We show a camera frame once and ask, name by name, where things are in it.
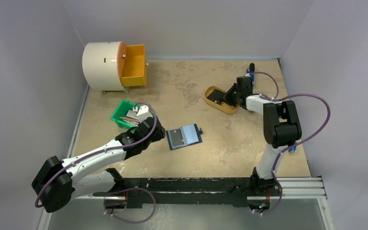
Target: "tabletop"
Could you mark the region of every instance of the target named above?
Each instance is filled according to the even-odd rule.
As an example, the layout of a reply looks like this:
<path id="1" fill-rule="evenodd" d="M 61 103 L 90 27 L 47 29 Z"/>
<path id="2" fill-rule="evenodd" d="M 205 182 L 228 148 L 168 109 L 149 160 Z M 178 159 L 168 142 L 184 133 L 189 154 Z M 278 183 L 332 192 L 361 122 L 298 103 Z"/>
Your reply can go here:
<path id="1" fill-rule="evenodd" d="M 287 95 L 277 60 L 253 63 L 256 71 L 267 72 L 276 79 L 279 98 Z M 140 155 L 107 168 L 116 168 L 123 177 L 250 176 L 266 146 L 263 116 L 242 108 L 228 115 L 203 99 L 210 86 L 228 90 L 237 77 L 245 75 L 249 64 L 250 61 L 152 61 L 146 87 L 131 88 L 128 94 L 102 95 L 100 91 L 90 90 L 75 156 L 126 132 L 110 119 L 119 103 L 126 99 L 151 104 L 166 130 L 197 124 L 203 130 L 203 142 L 170 150 L 164 138 L 151 143 Z M 257 74 L 253 92 L 274 96 L 276 87 L 269 77 Z M 310 176 L 302 146 L 284 156 L 277 174 L 280 177 Z"/>

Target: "wooden table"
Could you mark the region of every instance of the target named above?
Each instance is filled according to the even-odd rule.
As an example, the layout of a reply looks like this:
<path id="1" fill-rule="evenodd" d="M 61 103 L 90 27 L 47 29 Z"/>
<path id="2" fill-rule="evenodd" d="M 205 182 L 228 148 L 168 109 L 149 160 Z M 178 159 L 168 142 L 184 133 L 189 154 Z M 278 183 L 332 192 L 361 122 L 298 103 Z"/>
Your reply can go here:
<path id="1" fill-rule="evenodd" d="M 91 90 L 75 156 L 104 145 L 126 129 L 110 119 L 122 99 L 146 102 L 156 110 L 168 130 L 196 123 L 203 129 L 202 143 L 171 151 L 167 139 L 152 143 L 140 155 L 115 163 L 123 177 L 248 177 L 258 164 L 266 142 L 263 116 L 239 108 L 225 114 L 203 100 L 209 86 L 229 89 L 245 74 L 249 61 L 153 61 L 147 87 L 129 94 Z M 272 74 L 287 95 L 277 61 L 254 61 L 256 71 Z M 274 96 L 275 85 L 266 75 L 255 76 L 256 93 Z M 282 177 L 310 176 L 302 146 L 286 154 L 279 166 Z"/>

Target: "wall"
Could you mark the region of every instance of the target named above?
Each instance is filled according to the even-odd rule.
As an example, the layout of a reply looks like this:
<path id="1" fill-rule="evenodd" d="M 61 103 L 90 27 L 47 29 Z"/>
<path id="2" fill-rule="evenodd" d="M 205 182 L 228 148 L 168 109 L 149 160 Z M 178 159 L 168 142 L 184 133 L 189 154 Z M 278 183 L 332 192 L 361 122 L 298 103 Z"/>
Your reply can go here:
<path id="1" fill-rule="evenodd" d="M 316 0 L 286 50 L 289 93 L 322 95 L 329 125 L 305 144 L 313 176 L 322 175 L 337 229 L 368 229 L 368 1 Z M 325 108 L 296 99 L 303 137 Z"/>
<path id="2" fill-rule="evenodd" d="M 0 0 L 0 230 L 36 229 L 32 180 L 67 153 L 86 82 L 59 1 Z"/>
<path id="3" fill-rule="evenodd" d="M 277 58 L 313 0 L 64 0 L 81 39 L 146 45 L 149 58 Z"/>

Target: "cable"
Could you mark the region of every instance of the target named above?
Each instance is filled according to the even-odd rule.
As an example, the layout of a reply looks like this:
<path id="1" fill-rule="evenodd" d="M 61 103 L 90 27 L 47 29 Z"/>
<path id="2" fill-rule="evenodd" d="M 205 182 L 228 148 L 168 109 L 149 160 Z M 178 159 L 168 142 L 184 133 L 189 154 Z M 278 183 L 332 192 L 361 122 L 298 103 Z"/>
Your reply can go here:
<path id="1" fill-rule="evenodd" d="M 115 218 L 115 219 L 118 219 L 118 220 L 121 220 L 123 222 L 126 222 L 126 223 L 129 223 L 129 224 L 140 224 L 140 223 L 143 223 L 143 222 L 146 222 L 148 221 L 153 215 L 154 215 L 154 212 L 156 211 L 156 199 L 154 198 L 153 194 L 151 192 L 149 192 L 148 190 L 144 189 L 144 188 L 128 188 L 128 189 L 124 189 L 124 190 L 121 190 L 121 191 L 118 191 L 118 192 L 110 192 L 110 193 L 107 193 L 109 195 L 116 195 L 116 194 L 119 194 L 119 193 L 124 193 L 124 192 L 128 192 L 128 191 L 132 191 L 132 190 L 140 190 L 140 191 L 143 191 L 147 194 L 150 195 L 151 199 L 153 200 L 153 210 L 151 212 L 151 214 L 144 220 L 140 220 L 140 221 L 133 221 L 133 220 L 128 220 L 128 219 L 124 219 L 124 218 L 121 218 L 121 217 L 118 217 L 118 216 L 115 216 L 114 214 L 108 212 L 108 210 L 106 210 L 106 205 L 105 205 L 105 201 L 103 202 L 103 208 L 105 209 L 105 212 L 103 213 L 104 215 L 105 214 L 108 214 L 109 216 Z"/>
<path id="2" fill-rule="evenodd" d="M 151 128 L 151 130 L 150 130 L 150 132 L 144 137 L 144 138 L 142 138 L 142 139 L 140 139 L 139 141 L 137 141 L 137 142 L 134 142 L 134 143 L 132 143 L 132 144 L 127 144 L 127 145 L 123 145 L 123 146 L 116 146 L 116 147 L 111 147 L 111 148 L 108 148 L 107 150 L 116 150 L 116 149 L 123 149 L 123 148 L 128 148 L 128 147 L 132 147 L 132 146 L 135 146 L 135 145 L 137 145 L 137 144 L 140 144 L 140 143 L 142 143 L 143 141 L 145 141 L 147 138 L 149 138 L 150 137 L 150 135 L 153 133 L 153 131 L 154 131 L 154 129 L 156 128 L 156 125 L 157 125 L 157 116 L 156 116 L 156 112 L 154 111 L 154 109 L 149 105 L 149 104 L 147 104 L 147 103 L 142 103 L 142 102 L 140 102 L 140 103 L 136 103 L 135 104 L 135 106 L 134 106 L 134 108 L 136 108 L 136 106 L 138 105 L 138 104 L 142 104 L 142 105 L 146 105 L 147 107 L 149 107 L 150 108 L 150 110 L 152 111 L 152 113 L 153 113 L 153 118 L 154 118 L 154 123 L 153 123 L 153 127 Z M 85 156 L 83 156 L 83 157 L 81 157 L 81 158 L 78 158 L 78 159 L 76 159 L 75 160 L 75 162 L 74 162 L 74 164 L 77 164 L 77 163 L 79 163 L 79 162 L 81 162 L 81 161 L 83 161 L 83 160 L 85 160 L 85 159 L 87 159 L 87 158 L 89 158 L 89 157 L 92 157 L 92 156 L 95 156 L 95 155 L 97 155 L 97 154 L 99 154 L 99 153 L 103 153 L 103 152 L 105 152 L 105 150 L 103 150 L 103 149 L 101 149 L 101 150 L 98 150 L 98 151 L 95 151 L 95 152 L 92 152 L 92 153 L 90 153 L 90 154 L 88 154 L 88 155 L 85 155 Z M 35 207 L 43 207 L 43 204 L 39 204 L 39 200 L 40 200 L 40 198 L 42 197 L 42 195 L 43 195 L 43 192 L 47 189 L 47 187 L 58 177 L 58 176 L 60 176 L 63 172 L 65 172 L 68 168 L 70 168 L 71 166 L 72 166 L 73 164 L 68 164 L 68 165 L 66 165 L 66 166 L 64 166 L 64 168 L 62 168 L 60 171 L 58 171 L 54 176 L 52 176 L 51 178 L 50 178 L 50 180 L 48 180 L 47 181 L 47 183 L 43 186 L 43 188 L 40 190 L 40 192 L 39 192 L 39 194 L 37 195 L 37 199 L 36 199 L 36 201 L 34 202 L 34 206 Z"/>
<path id="3" fill-rule="evenodd" d="M 272 75 L 268 74 L 268 73 L 265 73 L 265 72 L 253 72 L 253 73 L 249 73 L 250 75 L 252 74 L 257 74 L 257 73 L 261 73 L 261 74 L 264 74 L 264 75 L 267 75 L 269 76 L 273 81 L 274 81 L 274 84 L 276 85 L 276 95 L 274 96 L 274 99 L 276 99 L 278 97 L 278 84 L 277 84 L 277 81 L 272 77 Z"/>
<path id="4" fill-rule="evenodd" d="M 295 146 L 301 145 L 302 143 L 305 143 L 305 142 L 309 141 L 310 139 L 312 139 L 314 136 L 316 136 L 319 132 L 321 132 L 323 130 L 323 128 L 328 123 L 329 118 L 331 117 L 331 108 L 329 107 L 329 104 L 326 102 L 325 99 L 323 99 L 322 97 L 317 96 L 315 94 L 311 94 L 311 93 L 296 93 L 296 94 L 292 94 L 292 95 L 283 97 L 281 99 L 276 99 L 276 100 L 272 100 L 271 98 L 269 98 L 269 97 L 267 97 L 267 96 L 265 96 L 263 94 L 260 95 L 260 98 L 262 98 L 262 99 L 266 99 L 268 101 L 275 101 L 275 102 L 284 101 L 286 99 L 293 98 L 293 97 L 313 97 L 313 98 L 316 98 L 316 99 L 320 100 L 321 102 L 323 102 L 325 104 L 325 107 L 326 107 L 326 110 L 327 110 L 326 119 L 325 119 L 324 123 L 319 127 L 319 129 L 317 131 L 315 131 L 313 134 L 311 134 L 309 137 L 303 139 L 302 141 L 300 141 L 298 143 L 295 143 L 294 145 L 291 145 L 291 146 L 288 146 L 287 148 L 282 149 L 277 154 L 276 159 L 275 159 L 275 161 L 273 163 L 272 173 L 273 173 L 273 179 L 274 179 L 274 181 L 278 184 L 278 187 L 279 187 L 279 190 L 280 190 L 280 195 L 278 197 L 278 201 L 273 205 L 273 207 L 271 207 L 269 210 L 267 210 L 264 213 L 260 213 L 260 215 L 265 215 L 265 214 L 268 214 L 268 213 L 272 212 L 278 206 L 278 204 L 280 204 L 281 198 L 283 197 L 283 187 L 278 182 L 277 177 L 276 177 L 276 174 L 275 174 L 276 165 L 277 165 L 278 160 L 280 159 L 281 154 L 284 154 L 287 150 L 289 150 L 289 149 L 291 149 L 291 148 L 293 148 Z"/>

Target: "gray floor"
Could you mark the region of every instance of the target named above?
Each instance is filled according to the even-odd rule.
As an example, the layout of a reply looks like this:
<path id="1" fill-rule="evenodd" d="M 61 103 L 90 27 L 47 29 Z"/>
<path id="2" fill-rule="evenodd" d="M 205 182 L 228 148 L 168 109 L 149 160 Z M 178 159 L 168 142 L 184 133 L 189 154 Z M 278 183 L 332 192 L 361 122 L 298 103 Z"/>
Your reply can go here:
<path id="1" fill-rule="evenodd" d="M 142 220 L 152 205 L 122 210 L 118 215 Z M 247 208 L 230 205 L 157 205 L 154 216 L 142 224 L 127 224 L 104 215 L 103 200 L 77 199 L 51 218 L 49 229 L 68 230 L 324 230 L 316 199 L 282 200 L 277 210 L 260 217 Z"/>

